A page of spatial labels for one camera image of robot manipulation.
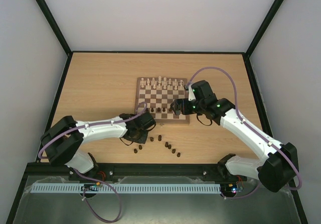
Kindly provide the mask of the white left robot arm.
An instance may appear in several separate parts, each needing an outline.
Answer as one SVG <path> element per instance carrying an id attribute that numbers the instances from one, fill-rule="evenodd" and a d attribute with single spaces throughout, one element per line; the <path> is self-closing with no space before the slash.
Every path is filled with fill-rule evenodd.
<path id="1" fill-rule="evenodd" d="M 148 112 L 120 114 L 112 119 L 93 122 L 76 121 L 72 116 L 65 116 L 41 136 L 39 156 L 46 153 L 51 166 L 66 165 L 87 177 L 94 177 L 99 171 L 98 164 L 92 154 L 80 150 L 82 144 L 108 138 L 145 144 L 149 131 L 155 126 L 156 122 Z"/>

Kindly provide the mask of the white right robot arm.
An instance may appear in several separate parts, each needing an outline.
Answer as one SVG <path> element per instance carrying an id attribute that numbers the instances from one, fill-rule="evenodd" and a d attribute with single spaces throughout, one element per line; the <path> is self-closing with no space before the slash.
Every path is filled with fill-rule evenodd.
<path id="1" fill-rule="evenodd" d="M 297 177 L 298 186 L 295 189 L 301 188 L 296 147 L 268 136 L 240 114 L 229 100 L 222 98 L 206 103 L 204 100 L 176 99 L 171 109 L 176 115 L 205 115 L 237 136 L 258 157 L 248 159 L 234 155 L 227 158 L 219 167 L 219 175 L 223 179 L 231 179 L 234 175 L 247 176 L 259 180 L 268 190 L 278 192 Z"/>

